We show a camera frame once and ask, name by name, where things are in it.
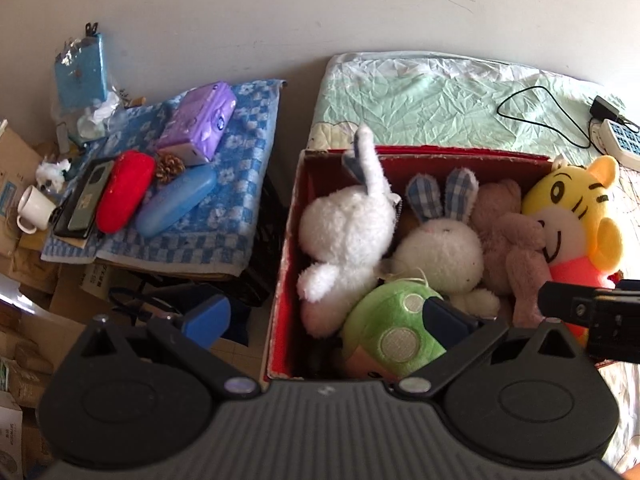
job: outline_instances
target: red box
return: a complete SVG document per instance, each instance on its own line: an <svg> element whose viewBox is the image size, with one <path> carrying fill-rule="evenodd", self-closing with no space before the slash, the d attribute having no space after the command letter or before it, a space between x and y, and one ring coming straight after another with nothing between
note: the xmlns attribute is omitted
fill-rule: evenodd
<svg viewBox="0 0 640 480"><path fill-rule="evenodd" d="M512 178L524 193L551 172L548 157L526 153L437 146L378 146L376 151L393 192L403 198L409 179L417 173L432 174L444 186L451 170L466 167L476 174L480 184ZM298 246L298 225L313 199L356 184L342 167L341 156L339 150L301 153L273 303L266 380L304 376L314 340L300 320L296 282L310 259Z"/></svg>

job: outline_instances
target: wall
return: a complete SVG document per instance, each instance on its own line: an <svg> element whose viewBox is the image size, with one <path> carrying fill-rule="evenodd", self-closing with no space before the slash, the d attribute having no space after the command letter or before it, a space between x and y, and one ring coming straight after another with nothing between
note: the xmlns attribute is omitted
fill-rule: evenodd
<svg viewBox="0 0 640 480"><path fill-rule="evenodd" d="M0 116L31 142L52 136L50 67L89 20L106 33L117 81L151 101L217 78L287 78L270 168L280 189L339 52L439 50L640 90L640 0L0 0L0 9Z"/></svg>

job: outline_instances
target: blue towel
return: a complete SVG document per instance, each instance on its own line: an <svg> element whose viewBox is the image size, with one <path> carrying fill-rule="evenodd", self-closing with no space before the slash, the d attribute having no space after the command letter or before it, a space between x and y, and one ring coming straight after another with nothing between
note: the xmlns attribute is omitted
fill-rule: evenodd
<svg viewBox="0 0 640 480"><path fill-rule="evenodd" d="M218 172L218 185L167 231L144 239L131 221L113 235L98 239L97 232L92 233L82 249L49 233L42 259L87 264L101 258L153 272L221 272L239 276L251 257L282 83L265 80L232 87L238 104L211 163ZM156 139L183 97L181 94L160 104L126 110L126 120L109 137L91 143L82 166L94 158L115 156L126 150L153 155ZM72 192L75 184L75 180L70 183L65 195ZM157 189L153 184L143 203Z"/></svg>

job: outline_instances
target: gray ribbed surface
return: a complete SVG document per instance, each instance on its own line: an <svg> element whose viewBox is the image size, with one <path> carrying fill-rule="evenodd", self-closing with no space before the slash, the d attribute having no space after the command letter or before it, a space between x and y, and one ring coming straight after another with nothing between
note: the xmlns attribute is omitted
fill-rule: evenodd
<svg viewBox="0 0 640 480"><path fill-rule="evenodd" d="M596 462L561 472L495 465L454 440L428 404L396 399L381 383L308 381L275 381L258 399L227 403L195 444L164 463L112 473L58 463L49 471L44 480L618 478Z"/></svg>

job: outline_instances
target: white stuffed rabbit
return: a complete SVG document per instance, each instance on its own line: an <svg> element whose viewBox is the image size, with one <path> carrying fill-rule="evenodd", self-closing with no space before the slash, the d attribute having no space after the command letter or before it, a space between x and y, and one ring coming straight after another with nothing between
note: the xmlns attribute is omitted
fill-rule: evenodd
<svg viewBox="0 0 640 480"><path fill-rule="evenodd" d="M449 174L444 214L440 189L433 176L413 177L406 195L423 223L396 249L394 272L426 277L430 287L446 294L462 312L486 319L495 317L500 308L497 296L484 288L475 288L484 271L482 245L478 235L466 225L478 196L476 176L467 168Z"/></svg>
<svg viewBox="0 0 640 480"><path fill-rule="evenodd" d="M360 126L353 142L354 152L346 153L343 163L364 185L315 199L300 219L300 247L317 261L298 278L302 323L318 338L336 332L375 288L375 267L396 224L394 199L399 197L390 191L372 131Z"/></svg>

